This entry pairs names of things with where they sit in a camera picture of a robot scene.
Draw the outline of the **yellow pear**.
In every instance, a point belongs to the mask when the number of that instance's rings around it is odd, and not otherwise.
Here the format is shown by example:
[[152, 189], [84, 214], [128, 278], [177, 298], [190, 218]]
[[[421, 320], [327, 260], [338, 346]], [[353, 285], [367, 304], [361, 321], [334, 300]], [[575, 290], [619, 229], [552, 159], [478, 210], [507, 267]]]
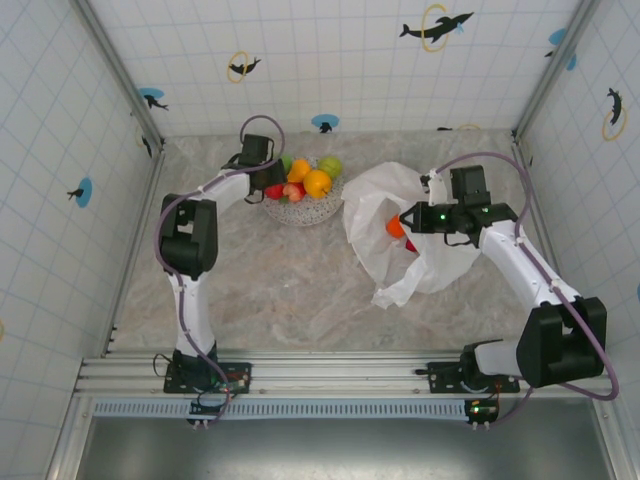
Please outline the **yellow pear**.
[[309, 162], [304, 158], [295, 159], [292, 162], [287, 181], [289, 183], [302, 183], [305, 176], [312, 170]]

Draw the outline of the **large yellow orange fruit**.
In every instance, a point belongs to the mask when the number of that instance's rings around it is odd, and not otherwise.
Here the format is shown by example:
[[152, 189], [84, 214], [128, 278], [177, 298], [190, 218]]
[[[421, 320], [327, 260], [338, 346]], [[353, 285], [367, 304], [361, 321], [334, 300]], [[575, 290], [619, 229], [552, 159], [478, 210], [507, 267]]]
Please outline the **large yellow orange fruit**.
[[303, 187], [307, 195], [314, 199], [321, 199], [330, 193], [332, 179], [322, 170], [311, 170], [303, 179]]

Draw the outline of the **grey metal panel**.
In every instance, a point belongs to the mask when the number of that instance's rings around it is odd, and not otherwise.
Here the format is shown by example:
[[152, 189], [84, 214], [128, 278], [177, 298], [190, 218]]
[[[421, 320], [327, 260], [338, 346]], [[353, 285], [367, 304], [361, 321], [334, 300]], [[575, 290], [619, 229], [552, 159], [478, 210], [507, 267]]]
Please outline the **grey metal panel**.
[[587, 414], [487, 432], [427, 420], [98, 419], [78, 480], [613, 480]]

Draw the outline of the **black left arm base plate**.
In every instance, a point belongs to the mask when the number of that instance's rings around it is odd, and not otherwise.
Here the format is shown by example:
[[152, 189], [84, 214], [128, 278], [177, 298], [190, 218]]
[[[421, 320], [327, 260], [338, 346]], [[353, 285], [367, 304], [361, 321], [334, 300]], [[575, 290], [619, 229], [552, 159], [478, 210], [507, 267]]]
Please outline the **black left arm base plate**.
[[221, 363], [219, 367], [227, 380], [210, 365], [175, 365], [170, 363], [164, 377], [163, 392], [167, 394], [244, 394], [250, 390], [250, 363]]

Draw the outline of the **aluminium corner post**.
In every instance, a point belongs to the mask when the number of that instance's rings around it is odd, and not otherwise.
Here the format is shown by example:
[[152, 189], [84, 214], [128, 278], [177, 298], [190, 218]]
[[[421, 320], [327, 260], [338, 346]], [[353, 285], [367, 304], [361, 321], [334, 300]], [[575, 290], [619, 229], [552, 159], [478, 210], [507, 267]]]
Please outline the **aluminium corner post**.
[[69, 0], [83, 28], [92, 40], [115, 83], [124, 95], [141, 132], [135, 135], [147, 154], [153, 158], [162, 151], [164, 139], [153, 120], [146, 100], [140, 95], [116, 47], [102, 25], [89, 0]]
[[566, 70], [566, 65], [569, 63], [569, 60], [576, 53], [580, 40], [602, 1], [603, 0], [579, 1], [575, 13], [566, 28], [563, 39], [556, 46], [550, 63], [547, 65], [540, 81], [536, 85], [516, 127], [512, 130], [512, 137], [516, 144], [519, 144], [531, 129], [546, 99], [551, 94], [554, 85]]

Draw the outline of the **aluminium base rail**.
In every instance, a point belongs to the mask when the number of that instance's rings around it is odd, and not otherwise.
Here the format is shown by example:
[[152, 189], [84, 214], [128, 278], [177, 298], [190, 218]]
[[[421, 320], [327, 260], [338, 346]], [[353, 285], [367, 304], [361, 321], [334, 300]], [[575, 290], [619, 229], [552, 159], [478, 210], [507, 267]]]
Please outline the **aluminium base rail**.
[[[415, 371], [453, 362], [454, 351], [260, 351], [222, 349], [223, 362], [252, 364], [247, 398], [428, 398]], [[83, 397], [162, 397], [166, 367], [151, 351], [116, 351], [81, 363], [74, 392]]]

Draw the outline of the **white plastic bag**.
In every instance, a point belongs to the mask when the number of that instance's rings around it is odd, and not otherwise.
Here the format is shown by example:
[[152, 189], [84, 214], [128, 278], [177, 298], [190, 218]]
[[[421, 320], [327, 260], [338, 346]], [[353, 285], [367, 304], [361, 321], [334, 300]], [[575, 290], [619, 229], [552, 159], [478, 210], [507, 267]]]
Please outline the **white plastic bag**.
[[[415, 293], [438, 292], [466, 274], [479, 256], [474, 247], [451, 248], [440, 235], [395, 239], [386, 223], [416, 202], [427, 201], [420, 174], [400, 163], [377, 165], [344, 185], [343, 224], [357, 259], [376, 284], [372, 303], [404, 306]], [[417, 248], [405, 248], [409, 239]]]

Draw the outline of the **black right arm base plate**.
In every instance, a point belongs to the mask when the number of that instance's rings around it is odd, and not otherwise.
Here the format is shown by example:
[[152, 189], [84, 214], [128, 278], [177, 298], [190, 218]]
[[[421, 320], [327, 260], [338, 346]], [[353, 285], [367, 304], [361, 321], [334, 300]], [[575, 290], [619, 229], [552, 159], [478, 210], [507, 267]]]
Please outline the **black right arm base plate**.
[[515, 379], [504, 375], [486, 375], [476, 366], [457, 362], [428, 362], [425, 367], [414, 370], [416, 376], [429, 383], [434, 394], [461, 393], [491, 395], [497, 393], [519, 393], [520, 385]]

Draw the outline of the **aluminium table side rail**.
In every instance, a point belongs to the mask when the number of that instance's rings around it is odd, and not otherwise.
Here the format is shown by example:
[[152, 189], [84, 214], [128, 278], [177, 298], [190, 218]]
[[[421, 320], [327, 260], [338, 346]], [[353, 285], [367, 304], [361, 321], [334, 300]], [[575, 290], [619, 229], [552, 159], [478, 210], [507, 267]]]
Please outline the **aluminium table side rail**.
[[511, 134], [511, 149], [515, 161], [525, 171], [527, 180], [530, 183], [529, 187], [527, 188], [527, 190], [529, 191], [528, 198], [530, 199], [530, 209], [526, 217], [531, 218], [532, 228], [535, 230], [537, 238], [536, 249], [553, 270], [552, 277], [561, 279], [560, 264], [552, 247], [547, 224], [543, 218], [539, 196], [536, 193], [534, 182], [532, 180], [531, 174], [529, 173], [529, 164], [527, 158], [525, 157], [523, 143], [516, 139], [514, 132], [512, 132]]
[[136, 216], [134, 217], [134, 227], [130, 242], [126, 249], [126, 255], [124, 262], [118, 277], [118, 283], [114, 292], [113, 301], [111, 303], [107, 318], [106, 326], [103, 329], [101, 336], [101, 344], [98, 356], [104, 358], [110, 351], [110, 345], [112, 342], [112, 333], [117, 329], [121, 312], [124, 308], [124, 304], [129, 290], [131, 282], [131, 276], [135, 267], [135, 263], [139, 254], [142, 239], [144, 237], [144, 231], [147, 224], [147, 217], [151, 210], [153, 198], [157, 189], [161, 170], [165, 162], [166, 152], [161, 150], [154, 157], [154, 164], [150, 170], [148, 179], [145, 184], [140, 206], [135, 210]]

